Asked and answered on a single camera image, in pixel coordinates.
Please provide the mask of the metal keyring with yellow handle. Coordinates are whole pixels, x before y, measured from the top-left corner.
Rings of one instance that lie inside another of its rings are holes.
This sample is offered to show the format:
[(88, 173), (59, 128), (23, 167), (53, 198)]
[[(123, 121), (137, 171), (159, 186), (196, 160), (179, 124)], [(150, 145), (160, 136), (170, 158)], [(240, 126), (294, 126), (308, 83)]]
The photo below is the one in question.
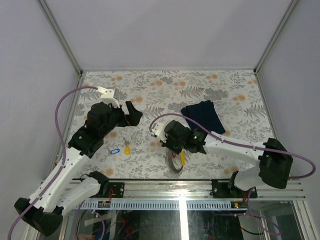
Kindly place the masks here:
[(168, 150), (166, 153), (166, 162), (169, 169), (174, 174), (181, 174), (183, 168), (186, 164), (185, 153), (182, 151), (179, 154), (173, 152), (172, 150)]

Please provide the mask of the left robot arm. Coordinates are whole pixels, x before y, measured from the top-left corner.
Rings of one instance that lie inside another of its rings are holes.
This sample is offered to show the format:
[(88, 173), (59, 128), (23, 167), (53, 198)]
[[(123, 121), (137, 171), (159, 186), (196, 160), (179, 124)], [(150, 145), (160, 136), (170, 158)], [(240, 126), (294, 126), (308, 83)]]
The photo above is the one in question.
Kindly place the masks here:
[(80, 185), (64, 193), (75, 174), (103, 146), (104, 138), (116, 127), (136, 127), (143, 113), (126, 101), (128, 114), (121, 107), (103, 102), (94, 104), (84, 125), (71, 137), (62, 159), (42, 185), (28, 198), (20, 197), (14, 204), (22, 220), (49, 237), (62, 224), (63, 218), (82, 201), (90, 197), (105, 197), (109, 178), (95, 170)]

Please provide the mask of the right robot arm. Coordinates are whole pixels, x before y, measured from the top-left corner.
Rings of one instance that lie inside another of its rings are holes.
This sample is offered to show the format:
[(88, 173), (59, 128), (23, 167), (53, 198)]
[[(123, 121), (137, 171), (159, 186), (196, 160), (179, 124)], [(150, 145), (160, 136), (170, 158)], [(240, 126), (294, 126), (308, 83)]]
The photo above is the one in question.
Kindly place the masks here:
[(240, 197), (245, 191), (260, 185), (276, 189), (287, 186), (293, 158), (275, 138), (269, 138), (267, 142), (232, 140), (200, 127), (191, 130), (176, 120), (166, 124), (156, 123), (151, 132), (159, 137), (163, 147), (175, 154), (186, 150), (205, 155), (224, 155), (251, 164), (252, 168), (237, 171), (230, 178), (227, 189), (233, 197)]

